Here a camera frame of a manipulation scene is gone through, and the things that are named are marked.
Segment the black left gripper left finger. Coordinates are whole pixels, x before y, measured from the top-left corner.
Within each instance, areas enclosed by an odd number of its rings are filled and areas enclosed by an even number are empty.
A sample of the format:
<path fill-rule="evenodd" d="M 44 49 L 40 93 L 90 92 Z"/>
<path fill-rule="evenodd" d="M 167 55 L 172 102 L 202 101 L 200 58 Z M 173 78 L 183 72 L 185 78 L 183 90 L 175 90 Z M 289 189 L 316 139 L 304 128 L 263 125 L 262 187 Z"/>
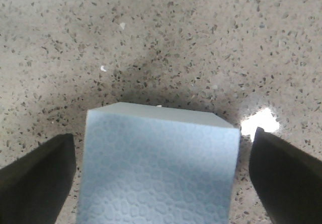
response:
<path fill-rule="evenodd" d="M 61 134 L 1 169 L 1 223 L 55 223 L 76 172 L 72 134 Z"/>

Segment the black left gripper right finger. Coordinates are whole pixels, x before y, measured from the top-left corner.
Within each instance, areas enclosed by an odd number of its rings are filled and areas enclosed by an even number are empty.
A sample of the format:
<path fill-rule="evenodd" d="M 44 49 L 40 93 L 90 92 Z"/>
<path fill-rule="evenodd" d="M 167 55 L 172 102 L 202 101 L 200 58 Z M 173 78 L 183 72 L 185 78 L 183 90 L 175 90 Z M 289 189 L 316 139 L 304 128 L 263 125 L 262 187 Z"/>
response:
<path fill-rule="evenodd" d="M 272 223 L 321 223 L 321 160 L 259 127 L 249 175 Z"/>

